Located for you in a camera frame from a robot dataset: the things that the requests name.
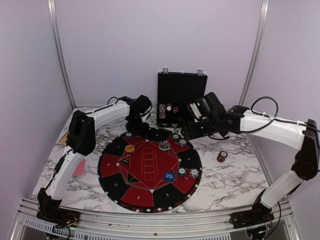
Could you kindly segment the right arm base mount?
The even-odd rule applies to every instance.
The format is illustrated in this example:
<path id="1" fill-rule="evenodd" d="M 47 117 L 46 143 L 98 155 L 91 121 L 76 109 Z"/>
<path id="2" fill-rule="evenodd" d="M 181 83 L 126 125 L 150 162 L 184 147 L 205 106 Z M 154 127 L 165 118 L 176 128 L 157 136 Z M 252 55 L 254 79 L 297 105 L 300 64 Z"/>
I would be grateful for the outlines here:
<path id="1" fill-rule="evenodd" d="M 231 213 L 229 222 L 235 229 L 239 229 L 272 222 L 274 219 L 272 209 L 265 207 L 260 201 L 256 201 L 249 210 Z"/>

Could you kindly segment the black orange 100 chip stack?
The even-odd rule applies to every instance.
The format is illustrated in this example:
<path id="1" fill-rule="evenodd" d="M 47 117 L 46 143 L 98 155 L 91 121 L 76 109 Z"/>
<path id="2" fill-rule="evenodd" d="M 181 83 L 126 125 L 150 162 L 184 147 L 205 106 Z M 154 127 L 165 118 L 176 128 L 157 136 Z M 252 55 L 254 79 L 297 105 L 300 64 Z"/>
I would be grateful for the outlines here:
<path id="1" fill-rule="evenodd" d="M 223 163 L 226 158 L 228 157 L 228 153 L 226 151 L 220 151 L 217 155 L 217 158 L 216 160 L 219 162 L 219 163 Z"/>

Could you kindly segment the aluminium frame post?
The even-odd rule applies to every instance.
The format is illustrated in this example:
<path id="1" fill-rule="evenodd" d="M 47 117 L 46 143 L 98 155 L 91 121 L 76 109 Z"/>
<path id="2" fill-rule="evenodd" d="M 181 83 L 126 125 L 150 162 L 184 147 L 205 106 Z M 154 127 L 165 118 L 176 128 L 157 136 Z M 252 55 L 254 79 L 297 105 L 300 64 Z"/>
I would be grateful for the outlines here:
<path id="1" fill-rule="evenodd" d="M 253 83 L 257 61 L 258 61 L 258 58 L 263 46 L 264 37 L 265 37 L 269 9 L 270 9 L 270 0 L 262 0 L 258 24 L 257 24 L 256 36 L 255 36 L 255 41 L 253 45 L 253 51 L 252 51 L 248 71 L 246 74 L 246 78 L 244 81 L 244 85 L 238 101 L 239 105 L 245 104 L 250 92 L 250 87 Z"/>
<path id="2" fill-rule="evenodd" d="M 47 3 L 48 3 L 48 12 L 49 12 L 49 17 L 51 22 L 54 46 L 55 46 L 57 60 L 58 60 L 58 64 L 59 64 L 61 75 L 62 75 L 63 84 L 64 84 L 66 95 L 69 101 L 69 105 L 72 109 L 74 109 L 76 107 L 76 102 L 72 92 L 71 83 L 69 80 L 68 71 L 66 68 L 66 62 L 63 54 L 58 17 L 57 17 L 57 11 L 56 11 L 56 1 L 48 0 Z"/>

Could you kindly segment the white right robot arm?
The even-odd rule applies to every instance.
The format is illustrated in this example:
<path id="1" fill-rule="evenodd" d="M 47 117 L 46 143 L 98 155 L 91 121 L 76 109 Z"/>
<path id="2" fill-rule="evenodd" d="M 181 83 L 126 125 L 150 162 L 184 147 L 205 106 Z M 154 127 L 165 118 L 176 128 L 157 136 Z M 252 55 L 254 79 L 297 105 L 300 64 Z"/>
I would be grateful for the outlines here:
<path id="1" fill-rule="evenodd" d="M 194 122 L 207 134 L 247 135 L 261 155 L 272 183 L 247 214 L 252 224 L 260 223 L 280 200 L 318 174 L 320 130 L 315 120 L 290 120 L 240 105 L 219 111 L 198 102 L 190 103 L 187 108 Z"/>

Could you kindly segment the cream blue chips in case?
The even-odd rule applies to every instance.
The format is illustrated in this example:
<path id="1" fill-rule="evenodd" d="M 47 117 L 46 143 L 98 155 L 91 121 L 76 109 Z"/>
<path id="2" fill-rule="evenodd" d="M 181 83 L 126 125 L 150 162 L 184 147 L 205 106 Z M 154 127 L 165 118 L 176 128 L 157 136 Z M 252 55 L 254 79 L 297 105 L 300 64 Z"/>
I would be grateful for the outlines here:
<path id="1" fill-rule="evenodd" d="M 167 115 L 171 113 L 172 109 L 173 107 L 170 103 L 166 103 L 166 104 L 160 103 L 158 105 L 158 118 L 160 120 L 166 119 Z"/>

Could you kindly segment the woven bamboo tray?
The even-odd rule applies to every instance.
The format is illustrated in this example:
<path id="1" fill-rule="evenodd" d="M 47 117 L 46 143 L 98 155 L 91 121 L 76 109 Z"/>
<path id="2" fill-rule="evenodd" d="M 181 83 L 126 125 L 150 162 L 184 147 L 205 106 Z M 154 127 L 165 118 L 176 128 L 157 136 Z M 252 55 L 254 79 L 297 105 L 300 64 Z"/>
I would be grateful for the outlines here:
<path id="1" fill-rule="evenodd" d="M 64 134 L 61 139 L 60 143 L 65 147 L 67 145 L 68 133 Z"/>

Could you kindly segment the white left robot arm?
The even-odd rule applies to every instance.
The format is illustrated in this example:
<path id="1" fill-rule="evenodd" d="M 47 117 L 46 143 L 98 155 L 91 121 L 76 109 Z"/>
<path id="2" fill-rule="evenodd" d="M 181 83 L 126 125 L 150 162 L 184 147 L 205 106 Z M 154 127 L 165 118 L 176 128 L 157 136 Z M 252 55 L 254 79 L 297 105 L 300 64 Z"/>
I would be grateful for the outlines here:
<path id="1" fill-rule="evenodd" d="M 123 96 L 115 102 L 90 111 L 73 113 L 63 154 L 55 165 L 48 184 L 37 195 L 40 213 L 58 223 L 63 219 L 60 208 L 65 187 L 78 164 L 96 147 L 96 131 L 117 119 L 124 118 L 129 133 L 144 137 L 149 130 L 146 120 L 150 117 L 152 102 L 145 95 L 137 98 Z"/>

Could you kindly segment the blue small blind button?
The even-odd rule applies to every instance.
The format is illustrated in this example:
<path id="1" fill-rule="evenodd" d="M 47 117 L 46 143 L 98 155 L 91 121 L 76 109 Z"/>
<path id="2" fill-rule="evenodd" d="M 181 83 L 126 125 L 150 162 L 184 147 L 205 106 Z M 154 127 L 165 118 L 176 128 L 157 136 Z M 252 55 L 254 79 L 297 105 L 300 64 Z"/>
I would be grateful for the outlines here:
<path id="1" fill-rule="evenodd" d="M 173 172 L 166 172 L 163 179 L 167 182 L 173 182 L 176 179 L 176 175 Z"/>

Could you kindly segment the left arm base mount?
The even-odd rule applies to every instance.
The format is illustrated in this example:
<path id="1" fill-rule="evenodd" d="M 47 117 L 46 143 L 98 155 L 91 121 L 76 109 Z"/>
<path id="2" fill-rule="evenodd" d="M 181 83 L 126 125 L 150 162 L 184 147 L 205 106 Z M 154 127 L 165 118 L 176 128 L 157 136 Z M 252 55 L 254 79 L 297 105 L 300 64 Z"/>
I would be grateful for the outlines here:
<path id="1" fill-rule="evenodd" d="M 42 196 L 38 199 L 38 219 L 58 224 L 59 227 L 77 227 L 80 213 L 74 210 L 60 208 L 61 200 L 51 199 L 49 196 Z"/>

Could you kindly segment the round red black poker mat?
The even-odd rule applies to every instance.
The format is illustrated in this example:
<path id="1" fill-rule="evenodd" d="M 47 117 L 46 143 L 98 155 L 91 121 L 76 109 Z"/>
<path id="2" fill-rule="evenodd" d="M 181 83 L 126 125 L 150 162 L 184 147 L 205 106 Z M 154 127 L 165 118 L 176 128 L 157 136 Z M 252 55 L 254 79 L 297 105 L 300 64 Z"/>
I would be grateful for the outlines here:
<path id="1" fill-rule="evenodd" d="M 98 162 L 98 180 L 106 195 L 117 205 L 138 213 L 159 213 L 182 205 L 196 192 L 201 182 L 202 163 L 194 146 L 183 136 L 165 129 L 150 128 L 145 137 L 125 134 L 114 138 L 103 150 Z M 178 134 L 185 139 L 185 147 L 172 140 Z M 159 149 L 159 142 L 167 140 L 170 150 Z M 125 151 L 134 145 L 134 152 Z M 120 163 L 130 156 L 131 166 Z M 185 168 L 185 177 L 178 169 Z M 190 169 L 198 169 L 197 178 L 190 177 Z M 164 180 L 167 172 L 175 174 L 172 182 Z"/>

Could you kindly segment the left aluminium frame post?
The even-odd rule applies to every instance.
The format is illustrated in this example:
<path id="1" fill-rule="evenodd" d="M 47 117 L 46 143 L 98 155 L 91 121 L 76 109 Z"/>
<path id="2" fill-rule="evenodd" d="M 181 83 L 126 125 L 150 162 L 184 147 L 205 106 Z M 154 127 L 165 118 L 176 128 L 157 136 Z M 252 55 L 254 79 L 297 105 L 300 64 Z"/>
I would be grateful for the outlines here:
<path id="1" fill-rule="evenodd" d="M 59 64 L 61 75 L 62 75 L 63 84 L 64 84 L 66 95 L 69 101 L 69 105 L 72 109 L 74 109 L 76 107 L 76 102 L 72 92 L 71 83 L 69 80 L 68 71 L 66 68 L 66 62 L 63 54 L 58 17 L 57 17 L 57 11 L 56 11 L 56 1 L 48 0 L 47 3 L 48 3 L 48 12 L 49 12 L 49 17 L 51 22 L 54 46 L 55 46 L 57 60 L 58 60 L 58 64 Z"/>

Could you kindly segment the black triangular all-in marker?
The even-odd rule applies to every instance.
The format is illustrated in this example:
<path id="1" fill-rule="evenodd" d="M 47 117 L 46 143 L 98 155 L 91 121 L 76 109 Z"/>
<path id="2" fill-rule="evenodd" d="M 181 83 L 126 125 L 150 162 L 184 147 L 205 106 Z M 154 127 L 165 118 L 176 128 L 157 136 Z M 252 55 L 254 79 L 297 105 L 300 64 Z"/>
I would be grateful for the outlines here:
<path id="1" fill-rule="evenodd" d="M 124 165 L 131 166 L 131 157 L 130 156 L 126 156 L 126 157 L 122 158 L 120 160 L 120 163 L 124 164 Z"/>

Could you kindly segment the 50 chips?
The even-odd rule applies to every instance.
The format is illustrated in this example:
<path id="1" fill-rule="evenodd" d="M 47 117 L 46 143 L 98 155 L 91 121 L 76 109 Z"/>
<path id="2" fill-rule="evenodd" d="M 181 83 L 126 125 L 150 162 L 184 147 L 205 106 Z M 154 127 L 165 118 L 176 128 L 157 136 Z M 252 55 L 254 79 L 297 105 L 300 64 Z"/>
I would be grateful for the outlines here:
<path id="1" fill-rule="evenodd" d="M 179 177 L 185 177 L 187 175 L 187 170 L 183 167 L 178 169 L 177 175 Z"/>
<path id="2" fill-rule="evenodd" d="M 178 142 L 180 140 L 180 135 L 179 134 L 173 134 L 171 138 L 172 138 L 172 140 L 174 142 Z"/>
<path id="3" fill-rule="evenodd" d="M 131 138 L 133 137 L 133 134 L 132 134 L 131 132 L 126 132 L 126 133 L 125 133 L 125 137 L 126 137 L 127 139 L 131 139 Z"/>

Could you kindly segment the clear acrylic dealer button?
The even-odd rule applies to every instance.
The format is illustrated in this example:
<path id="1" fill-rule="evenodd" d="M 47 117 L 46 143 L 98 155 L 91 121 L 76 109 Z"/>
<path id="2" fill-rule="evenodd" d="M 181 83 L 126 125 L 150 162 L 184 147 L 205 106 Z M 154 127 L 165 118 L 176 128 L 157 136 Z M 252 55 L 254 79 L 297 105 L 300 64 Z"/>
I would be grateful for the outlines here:
<path id="1" fill-rule="evenodd" d="M 169 151 L 171 149 L 171 144 L 167 140 L 162 140 L 159 142 L 158 147 L 162 151 Z"/>

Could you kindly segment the orange big blind button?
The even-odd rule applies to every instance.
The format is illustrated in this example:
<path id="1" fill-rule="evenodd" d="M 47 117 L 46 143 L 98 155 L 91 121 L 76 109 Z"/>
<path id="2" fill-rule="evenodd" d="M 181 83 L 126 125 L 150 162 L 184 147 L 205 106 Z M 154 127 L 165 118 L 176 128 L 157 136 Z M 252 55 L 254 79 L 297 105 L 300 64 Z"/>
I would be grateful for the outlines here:
<path id="1" fill-rule="evenodd" d="M 128 144 L 128 145 L 124 148 L 124 150 L 125 150 L 127 153 L 132 153 L 132 152 L 135 151 L 135 146 L 132 145 L 132 144 Z"/>

